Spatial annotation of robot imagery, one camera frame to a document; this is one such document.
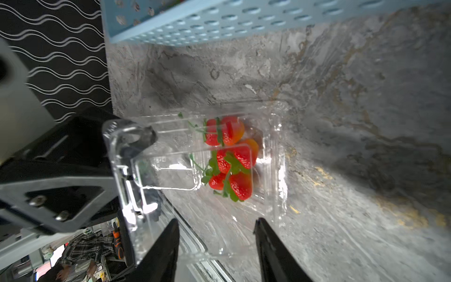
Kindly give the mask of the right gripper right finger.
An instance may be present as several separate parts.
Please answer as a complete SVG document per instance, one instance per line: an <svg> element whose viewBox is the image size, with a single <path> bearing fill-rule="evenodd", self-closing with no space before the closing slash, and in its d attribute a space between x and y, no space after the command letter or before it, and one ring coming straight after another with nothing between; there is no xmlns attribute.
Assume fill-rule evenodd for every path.
<svg viewBox="0 0 451 282"><path fill-rule="evenodd" d="M254 235L263 282L312 282L264 218L257 219Z"/></svg>

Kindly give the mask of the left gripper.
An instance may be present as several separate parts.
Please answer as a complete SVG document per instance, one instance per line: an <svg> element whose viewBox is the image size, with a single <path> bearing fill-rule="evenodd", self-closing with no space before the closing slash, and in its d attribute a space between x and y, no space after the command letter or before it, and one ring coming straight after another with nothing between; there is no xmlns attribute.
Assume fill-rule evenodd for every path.
<svg viewBox="0 0 451 282"><path fill-rule="evenodd" d="M1 231L70 233L117 217L124 207L109 159L110 134L131 121L89 108L1 165Z"/></svg>

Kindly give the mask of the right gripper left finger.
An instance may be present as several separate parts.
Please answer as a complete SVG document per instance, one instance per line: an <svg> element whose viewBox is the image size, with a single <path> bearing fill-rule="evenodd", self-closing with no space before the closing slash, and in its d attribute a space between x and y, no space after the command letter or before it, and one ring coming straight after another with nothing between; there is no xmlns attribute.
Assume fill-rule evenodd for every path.
<svg viewBox="0 0 451 282"><path fill-rule="evenodd" d="M173 282L180 243L179 222L172 219L126 282Z"/></svg>

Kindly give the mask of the clear plastic clamshell container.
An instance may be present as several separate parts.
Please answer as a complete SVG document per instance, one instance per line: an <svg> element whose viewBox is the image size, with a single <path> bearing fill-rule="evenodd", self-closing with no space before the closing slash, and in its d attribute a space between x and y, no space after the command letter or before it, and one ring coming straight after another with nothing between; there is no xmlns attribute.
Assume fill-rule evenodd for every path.
<svg viewBox="0 0 451 282"><path fill-rule="evenodd" d="M189 155L205 167L211 151L224 147L194 141L177 117L179 112L199 124L202 118L242 119L244 139L252 138L260 147L248 200L234 202L201 184L202 173ZM172 219L179 222L179 255L187 263L248 256L256 244L253 230L260 217L273 228L280 227L287 210L287 112L286 102L235 101L130 118L131 125L112 132L109 159L136 262L144 259Z"/></svg>

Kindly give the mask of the light blue plastic basket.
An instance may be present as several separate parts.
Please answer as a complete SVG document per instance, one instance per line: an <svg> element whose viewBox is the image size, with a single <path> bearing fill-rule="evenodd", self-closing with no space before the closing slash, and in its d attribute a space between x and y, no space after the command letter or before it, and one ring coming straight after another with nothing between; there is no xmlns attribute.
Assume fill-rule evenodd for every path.
<svg viewBox="0 0 451 282"><path fill-rule="evenodd" d="M430 1L101 1L110 43L184 47L349 18L388 14Z"/></svg>

